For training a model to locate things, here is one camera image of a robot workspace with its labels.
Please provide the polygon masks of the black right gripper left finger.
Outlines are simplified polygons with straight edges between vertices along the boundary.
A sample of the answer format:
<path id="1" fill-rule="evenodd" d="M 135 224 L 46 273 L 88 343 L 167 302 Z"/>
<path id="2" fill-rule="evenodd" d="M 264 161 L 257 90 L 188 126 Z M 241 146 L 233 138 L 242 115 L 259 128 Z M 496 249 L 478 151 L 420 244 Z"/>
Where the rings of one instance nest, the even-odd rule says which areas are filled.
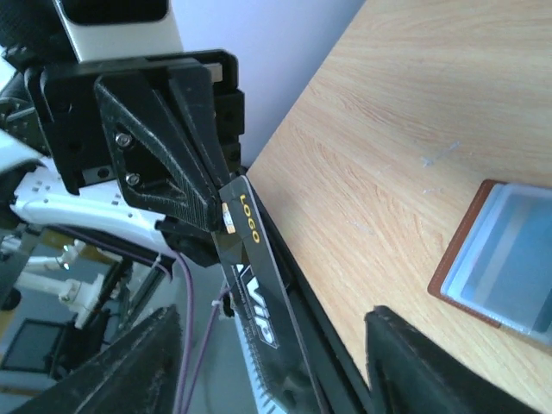
<path id="1" fill-rule="evenodd" d="M 170 413 L 176 398 L 182 329 L 175 305 L 160 307 L 103 348 L 107 316 L 72 323 L 26 319 L 4 350 L 1 375 L 45 376 L 17 413 Z"/>

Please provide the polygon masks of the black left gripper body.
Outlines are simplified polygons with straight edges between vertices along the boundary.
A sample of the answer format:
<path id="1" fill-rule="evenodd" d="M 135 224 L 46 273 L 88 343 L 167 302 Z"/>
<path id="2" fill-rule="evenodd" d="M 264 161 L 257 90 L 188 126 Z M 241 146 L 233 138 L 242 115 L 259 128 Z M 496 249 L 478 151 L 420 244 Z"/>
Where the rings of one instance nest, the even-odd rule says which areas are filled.
<path id="1" fill-rule="evenodd" d="M 57 63 L 26 71 L 25 86 L 38 116 L 43 151 L 53 158 L 71 194 L 97 183 L 92 172 L 108 165 L 108 149 L 93 96 L 96 79 L 104 73 L 135 69 L 160 86 L 166 77 L 164 70 L 187 59 L 212 73 L 216 136 L 226 165 L 234 173 L 242 161 L 239 138 L 245 129 L 245 111 L 244 94 L 238 86 L 238 61 L 231 53 L 207 50 L 87 64 Z"/>

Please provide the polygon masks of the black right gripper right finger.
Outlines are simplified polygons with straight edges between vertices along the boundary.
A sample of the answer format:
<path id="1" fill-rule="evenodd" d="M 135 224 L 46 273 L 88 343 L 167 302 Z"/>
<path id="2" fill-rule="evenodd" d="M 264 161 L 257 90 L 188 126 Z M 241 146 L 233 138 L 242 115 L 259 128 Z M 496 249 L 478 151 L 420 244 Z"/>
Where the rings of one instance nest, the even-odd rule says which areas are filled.
<path id="1" fill-rule="evenodd" d="M 374 307 L 364 322 L 375 413 L 539 412 L 472 371 L 389 307 Z"/>

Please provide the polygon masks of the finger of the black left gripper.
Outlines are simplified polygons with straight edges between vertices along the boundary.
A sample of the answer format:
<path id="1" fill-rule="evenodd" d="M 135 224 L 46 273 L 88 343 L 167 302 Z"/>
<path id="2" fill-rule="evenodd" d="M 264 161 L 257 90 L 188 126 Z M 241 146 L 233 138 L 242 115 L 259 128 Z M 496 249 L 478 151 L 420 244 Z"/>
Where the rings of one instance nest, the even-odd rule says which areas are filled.
<path id="1" fill-rule="evenodd" d="M 221 227 L 217 191 L 191 183 L 174 158 L 169 105 L 139 72 L 100 76 L 94 94 L 122 196 L 141 210 L 175 217 L 202 231 Z"/>
<path id="2" fill-rule="evenodd" d="M 193 184 L 218 190 L 230 181 L 216 130 L 216 110 L 210 71 L 201 64 L 171 65 L 169 93 L 176 105 L 177 165 Z"/>

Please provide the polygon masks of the brown leather card holder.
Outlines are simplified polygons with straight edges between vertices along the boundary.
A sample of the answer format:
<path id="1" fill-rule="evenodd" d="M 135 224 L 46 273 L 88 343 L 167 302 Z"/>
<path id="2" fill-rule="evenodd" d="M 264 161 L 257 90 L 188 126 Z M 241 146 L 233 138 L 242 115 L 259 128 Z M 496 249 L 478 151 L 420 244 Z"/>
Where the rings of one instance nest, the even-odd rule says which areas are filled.
<path id="1" fill-rule="evenodd" d="M 483 181 L 427 291 L 494 327 L 550 346 L 550 188 Z"/>

